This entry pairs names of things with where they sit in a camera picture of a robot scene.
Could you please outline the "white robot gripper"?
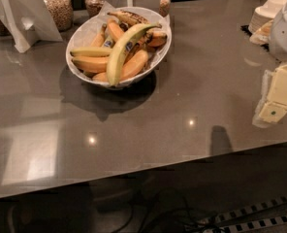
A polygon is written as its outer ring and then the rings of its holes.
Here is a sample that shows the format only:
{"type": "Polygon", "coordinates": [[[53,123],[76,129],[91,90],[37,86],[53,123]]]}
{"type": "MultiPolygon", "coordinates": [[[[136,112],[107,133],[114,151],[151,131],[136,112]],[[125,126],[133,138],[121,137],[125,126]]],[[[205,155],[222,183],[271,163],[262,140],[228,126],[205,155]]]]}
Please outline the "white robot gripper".
{"type": "MultiPolygon", "coordinates": [[[[278,60],[287,62],[287,3],[273,20],[269,51],[278,60]]],[[[287,115],[287,63],[282,63],[274,71],[265,71],[261,95],[252,124],[268,128],[287,115]]]]}

